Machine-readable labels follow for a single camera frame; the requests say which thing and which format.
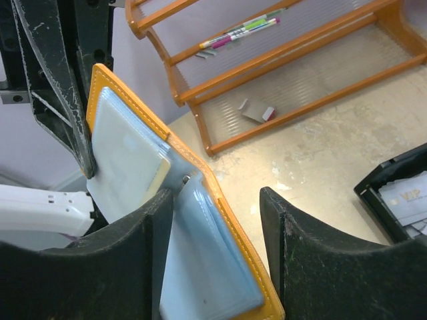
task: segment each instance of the beige floor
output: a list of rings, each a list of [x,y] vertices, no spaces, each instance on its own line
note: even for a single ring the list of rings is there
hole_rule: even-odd
[[[208,158],[191,114],[171,128],[215,172],[267,265],[258,195],[270,186],[329,225],[387,244],[353,192],[379,163],[427,142],[427,67],[421,66]]]

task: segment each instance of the pink pen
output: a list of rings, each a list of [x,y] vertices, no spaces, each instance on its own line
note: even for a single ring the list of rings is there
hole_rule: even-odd
[[[229,43],[229,42],[231,42],[232,41],[232,38],[229,36],[229,37],[226,37],[226,38],[224,38],[224,39],[221,39],[221,40],[219,40],[219,41],[216,41],[213,45],[212,45],[212,49],[217,49],[217,48],[220,48],[220,47],[223,47],[224,45],[226,45],[227,43]]]
[[[215,43],[213,43],[212,44],[212,49],[218,49],[220,47],[223,47],[224,45],[226,45],[227,43],[229,43],[231,41],[234,41],[236,39],[240,39],[240,38],[246,37],[246,36],[248,36],[248,35],[250,35],[252,33],[255,33],[255,32],[261,31],[262,29],[271,27],[272,25],[275,25],[275,24],[277,24],[279,22],[280,22],[279,18],[274,18],[274,19],[271,19],[271,20],[263,23],[262,25],[258,25],[257,27],[254,27],[253,29],[246,30],[246,31],[244,31],[242,33],[239,33],[238,35],[228,36],[228,37],[226,37],[224,39],[221,39],[221,40],[216,41]]]

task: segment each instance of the marker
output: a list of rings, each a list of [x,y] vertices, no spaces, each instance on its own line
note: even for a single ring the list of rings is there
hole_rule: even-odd
[[[236,39],[241,39],[243,37],[251,35],[252,33],[261,31],[262,29],[271,27],[272,25],[276,25],[279,22],[280,22],[279,18],[274,18],[274,19],[271,19],[271,20],[267,21],[266,23],[264,23],[262,25],[259,25],[259,26],[255,27],[253,29],[245,30],[244,32],[239,33],[237,35],[227,36],[227,37],[225,37],[223,39],[220,39],[219,41],[216,41],[215,43],[213,43],[211,45],[212,49],[217,49],[217,48],[223,47],[224,45],[226,45],[227,43],[229,43],[231,41],[234,41]]]
[[[270,13],[267,13],[265,15],[261,15],[249,21],[246,21],[244,24],[234,27],[233,29],[230,29],[228,32],[224,33],[223,35],[220,35],[219,37],[216,37],[201,43],[199,47],[200,49],[206,49],[211,45],[213,45],[215,42],[221,41],[222,39],[227,39],[228,37],[232,37],[238,33],[244,33],[245,31],[250,31],[253,28],[264,25],[265,23],[268,22],[268,20],[272,19],[272,17],[275,17],[276,15],[280,15],[283,10],[284,9],[278,9]]]
[[[259,21],[259,20],[264,20],[264,22],[266,22],[267,20],[273,19],[277,15],[280,15],[283,12],[283,10],[285,10],[285,9],[278,9],[278,10],[266,13],[265,15],[260,15],[259,17],[253,18],[253,19],[251,19],[249,21],[246,21],[243,25],[239,25],[237,27],[234,27],[233,29],[230,29],[228,32],[234,31],[234,30],[237,30],[237,29],[241,29],[243,27],[247,27],[247,30],[252,29],[252,27],[249,27],[249,25],[251,23]]]

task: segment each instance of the black tray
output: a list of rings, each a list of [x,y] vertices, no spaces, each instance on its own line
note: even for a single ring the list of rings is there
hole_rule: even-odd
[[[408,240],[410,236],[383,202],[378,190],[387,182],[411,178],[425,170],[427,170],[427,143],[383,162],[354,187],[354,192],[378,218],[394,242]]]

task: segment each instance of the orange leather wallet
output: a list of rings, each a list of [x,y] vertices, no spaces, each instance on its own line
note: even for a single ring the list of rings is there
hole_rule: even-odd
[[[87,188],[111,223],[175,194],[160,311],[168,319],[283,319],[284,309],[207,164],[107,67],[93,66]]]

